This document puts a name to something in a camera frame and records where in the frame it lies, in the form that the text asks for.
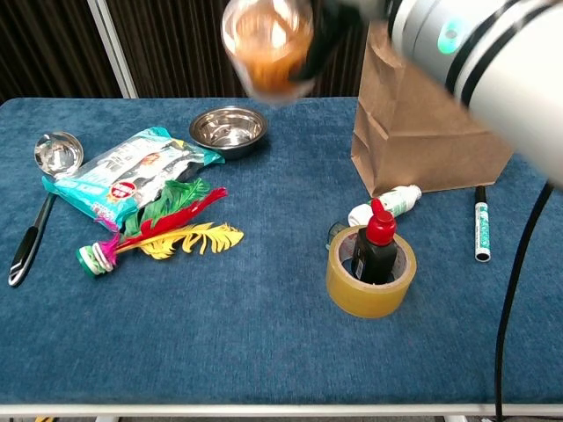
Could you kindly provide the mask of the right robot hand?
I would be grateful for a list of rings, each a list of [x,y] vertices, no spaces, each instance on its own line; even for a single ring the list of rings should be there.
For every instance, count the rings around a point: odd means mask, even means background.
[[[347,33],[364,23],[385,21],[390,3],[384,0],[324,1],[306,58],[291,71],[289,80],[304,82],[316,78]]]

